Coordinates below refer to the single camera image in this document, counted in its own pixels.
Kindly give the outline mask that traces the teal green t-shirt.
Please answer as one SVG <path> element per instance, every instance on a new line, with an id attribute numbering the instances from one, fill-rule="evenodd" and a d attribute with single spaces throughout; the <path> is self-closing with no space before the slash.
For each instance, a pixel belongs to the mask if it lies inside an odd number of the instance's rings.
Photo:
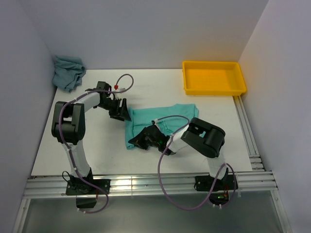
<path id="1" fill-rule="evenodd" d="M 177 129 L 199 116 L 199 109 L 195 104 L 175 104 L 169 107 L 133 109 L 129 108 L 131 120 L 125 122 L 125 146 L 128 150 L 134 148 L 134 145 L 128 141 L 137 136 L 145 127 L 152 124 L 153 120 L 158 119 L 157 126 L 165 135 L 171 135 Z"/>

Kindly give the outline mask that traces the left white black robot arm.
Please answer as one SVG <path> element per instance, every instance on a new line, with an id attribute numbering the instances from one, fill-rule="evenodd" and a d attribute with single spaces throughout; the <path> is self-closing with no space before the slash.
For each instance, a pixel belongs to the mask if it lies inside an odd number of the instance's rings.
<path id="1" fill-rule="evenodd" d="M 106 82 L 98 82 L 96 88 L 87 89 L 84 94 L 65 102 L 58 101 L 54 107 L 52 118 L 52 136 L 63 146 L 68 156 L 70 169 L 68 172 L 66 193 L 74 195 L 103 194 L 108 196 L 110 180 L 96 180 L 87 162 L 83 146 L 86 133 L 85 114 L 92 108 L 103 108 L 112 119 L 130 121 L 126 99 L 118 98 L 126 88 L 118 85 L 110 86 Z"/>

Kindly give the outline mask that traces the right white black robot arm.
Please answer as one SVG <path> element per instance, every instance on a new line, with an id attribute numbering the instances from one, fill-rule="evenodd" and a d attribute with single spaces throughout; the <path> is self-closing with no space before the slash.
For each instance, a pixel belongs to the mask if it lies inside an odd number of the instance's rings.
<path id="1" fill-rule="evenodd" d="M 189 123 L 172 133 L 165 135 L 158 126 L 161 119 L 152 121 L 128 143 L 142 150 L 149 147 L 157 148 L 164 155 L 173 155 L 185 147 L 191 147 L 207 158 L 209 174 L 196 176 L 194 189 L 196 191 L 213 192 L 235 190 L 238 188 L 236 175 L 229 174 L 229 165 L 221 155 L 225 144 L 225 132 L 220 127 L 194 117 Z"/>

